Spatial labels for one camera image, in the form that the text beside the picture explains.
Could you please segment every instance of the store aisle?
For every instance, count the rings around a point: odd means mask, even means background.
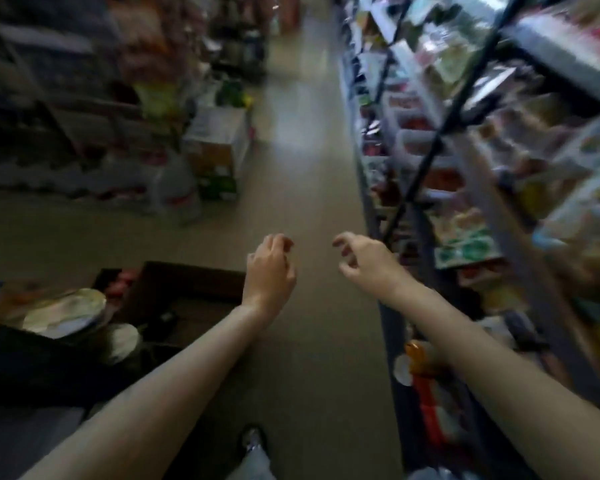
[[[221,478],[249,421],[264,426],[280,479],[400,476],[377,307],[339,275],[330,247],[334,234],[364,224],[335,24],[328,0],[307,5],[301,33],[272,41],[270,75],[256,91],[258,142],[238,202],[206,205],[199,223],[181,229],[0,197],[5,278],[84,275],[149,259],[243,269],[265,234],[295,240],[296,292],[201,419],[193,450],[180,459],[197,465],[192,478]]]

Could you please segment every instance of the forearm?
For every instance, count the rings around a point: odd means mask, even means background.
[[[239,306],[112,400],[26,480],[159,479],[228,371],[270,317]]]
[[[542,478],[600,479],[600,411],[425,288],[400,293],[400,311],[460,373]]]

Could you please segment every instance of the hand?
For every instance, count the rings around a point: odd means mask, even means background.
[[[341,272],[387,306],[398,309],[400,298],[404,301],[404,295],[420,285],[380,241],[343,232],[333,245],[342,247],[342,256],[349,258],[340,263]]]
[[[296,286],[296,267],[287,260],[293,245],[284,234],[270,234],[247,256],[242,304],[268,320],[278,316]]]

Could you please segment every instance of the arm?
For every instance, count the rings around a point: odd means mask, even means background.
[[[160,479],[240,355],[287,302],[292,242],[267,236],[249,255],[242,304],[112,400],[25,480]]]
[[[382,242],[346,232],[334,245],[350,257],[343,274],[423,332],[538,475],[600,480],[599,409],[413,279]]]

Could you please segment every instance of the tiled floor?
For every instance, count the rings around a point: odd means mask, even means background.
[[[295,240],[297,289],[201,419],[192,478],[222,477],[248,421],[264,425],[280,479],[400,476],[377,307],[339,275],[330,247],[337,232],[363,231],[335,35],[328,0],[308,0],[302,31],[273,39],[244,191],[206,205],[195,225],[0,197],[2,277],[148,259],[242,269],[265,234]]]

